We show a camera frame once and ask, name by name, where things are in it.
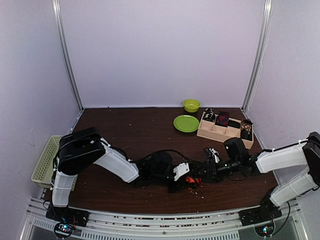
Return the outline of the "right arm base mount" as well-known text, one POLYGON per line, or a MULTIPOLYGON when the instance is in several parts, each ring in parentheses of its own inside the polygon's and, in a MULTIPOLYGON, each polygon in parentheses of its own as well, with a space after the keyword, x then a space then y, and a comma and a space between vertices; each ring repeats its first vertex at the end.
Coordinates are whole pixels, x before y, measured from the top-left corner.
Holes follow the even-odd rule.
POLYGON ((242 226, 272 221, 274 218, 282 216, 280 207, 275 206, 270 199, 262 200, 258 207, 241 210, 238 214, 242 226))

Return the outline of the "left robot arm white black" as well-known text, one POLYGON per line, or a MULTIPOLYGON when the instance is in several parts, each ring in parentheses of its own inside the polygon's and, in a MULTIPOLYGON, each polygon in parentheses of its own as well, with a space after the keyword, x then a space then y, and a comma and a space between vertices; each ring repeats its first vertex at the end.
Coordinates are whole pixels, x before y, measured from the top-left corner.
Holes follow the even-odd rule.
POLYGON ((199 188, 202 180, 196 175, 198 162, 178 152, 184 162, 174 165, 171 153, 172 149, 161 149, 133 161, 123 149, 109 144, 95 127, 63 136, 52 160, 53 215, 61 222, 72 218, 67 206, 73 182, 91 165, 98 165, 135 187, 166 185, 170 193, 199 188))

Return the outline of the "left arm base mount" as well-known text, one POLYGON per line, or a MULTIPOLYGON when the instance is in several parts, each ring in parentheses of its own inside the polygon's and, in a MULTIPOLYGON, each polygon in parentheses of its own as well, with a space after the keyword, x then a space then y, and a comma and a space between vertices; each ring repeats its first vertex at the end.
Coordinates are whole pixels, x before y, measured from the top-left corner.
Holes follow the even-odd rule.
POLYGON ((50 202, 46 212, 46 218, 55 220, 70 226, 86 227, 90 213, 70 207, 55 207, 50 202))

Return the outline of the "red navy striped tie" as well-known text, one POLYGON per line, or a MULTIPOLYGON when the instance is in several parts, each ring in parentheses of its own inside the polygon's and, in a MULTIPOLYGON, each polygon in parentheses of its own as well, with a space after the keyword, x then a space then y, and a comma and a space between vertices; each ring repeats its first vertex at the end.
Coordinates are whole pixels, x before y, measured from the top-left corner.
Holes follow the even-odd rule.
POLYGON ((198 189, 202 186, 202 179, 197 177, 186 176, 185 182, 188 189, 198 189))

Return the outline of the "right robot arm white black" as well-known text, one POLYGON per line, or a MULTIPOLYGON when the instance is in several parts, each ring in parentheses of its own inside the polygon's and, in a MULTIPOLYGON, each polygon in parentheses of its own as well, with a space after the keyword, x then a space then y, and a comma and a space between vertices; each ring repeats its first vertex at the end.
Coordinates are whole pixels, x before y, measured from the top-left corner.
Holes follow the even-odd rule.
POLYGON ((241 138, 232 137, 223 145, 229 157, 227 161, 220 160, 216 151, 204 149, 207 160, 199 171, 203 181, 219 183, 235 172, 254 176, 294 166, 305 167, 291 180, 268 191, 256 210, 261 221, 268 220, 285 202, 320 187, 320 134, 316 131, 296 143, 255 154, 249 154, 241 138))

